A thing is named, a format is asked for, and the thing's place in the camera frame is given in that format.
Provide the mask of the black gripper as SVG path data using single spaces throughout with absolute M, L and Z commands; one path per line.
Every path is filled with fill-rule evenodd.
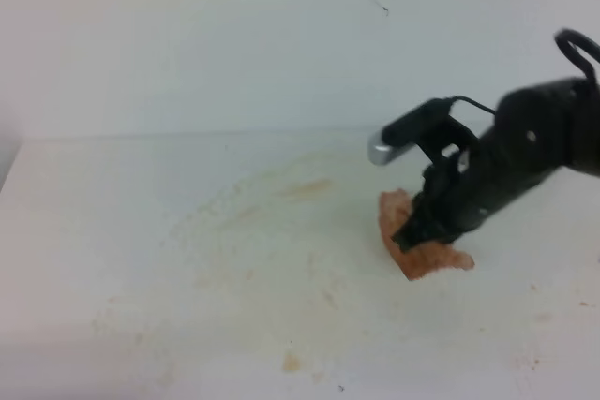
M 545 181 L 558 169 L 556 147 L 525 131 L 487 130 L 472 146 L 433 164 L 412 216 L 391 236 L 402 253 L 422 244 L 452 244 Z

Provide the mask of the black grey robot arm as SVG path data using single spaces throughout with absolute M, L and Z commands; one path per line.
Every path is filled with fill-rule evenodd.
M 511 92 L 481 136 L 451 117 L 455 103 L 431 99 L 383 129 L 385 144 L 418 146 L 431 161 L 409 219 L 392 237 L 404 253 L 476 230 L 560 167 L 599 173 L 599 88 L 590 81 Z

